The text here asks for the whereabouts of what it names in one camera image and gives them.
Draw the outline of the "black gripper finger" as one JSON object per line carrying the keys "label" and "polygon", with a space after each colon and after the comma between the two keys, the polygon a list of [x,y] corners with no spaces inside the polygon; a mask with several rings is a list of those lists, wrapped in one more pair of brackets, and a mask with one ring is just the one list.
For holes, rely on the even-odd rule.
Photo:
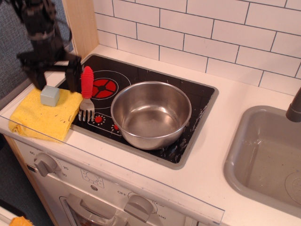
{"label": "black gripper finger", "polygon": [[44,73],[38,71],[26,71],[25,73],[37,89],[44,89],[47,84]]}
{"label": "black gripper finger", "polygon": [[81,65],[68,65],[65,71],[65,78],[71,92],[76,92],[80,76],[82,74]]}

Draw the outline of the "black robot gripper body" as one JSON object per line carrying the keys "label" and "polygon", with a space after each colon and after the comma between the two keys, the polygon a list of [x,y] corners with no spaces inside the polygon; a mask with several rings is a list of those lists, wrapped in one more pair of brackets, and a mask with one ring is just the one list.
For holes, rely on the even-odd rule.
{"label": "black robot gripper body", "polygon": [[[22,65],[27,67],[41,67],[45,70],[82,73],[81,57],[68,53],[64,49],[61,35],[28,35],[33,50],[17,54]],[[60,69],[55,63],[67,61],[67,68]]]}

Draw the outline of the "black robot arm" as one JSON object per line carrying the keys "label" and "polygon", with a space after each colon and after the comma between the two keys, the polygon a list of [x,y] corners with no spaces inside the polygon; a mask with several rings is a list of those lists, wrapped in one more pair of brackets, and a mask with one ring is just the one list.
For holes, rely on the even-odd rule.
{"label": "black robot arm", "polygon": [[67,52],[50,0],[11,0],[9,3],[25,25],[33,50],[17,54],[21,68],[33,85],[43,90],[45,72],[64,72],[71,92],[77,90],[82,73],[81,57]]}

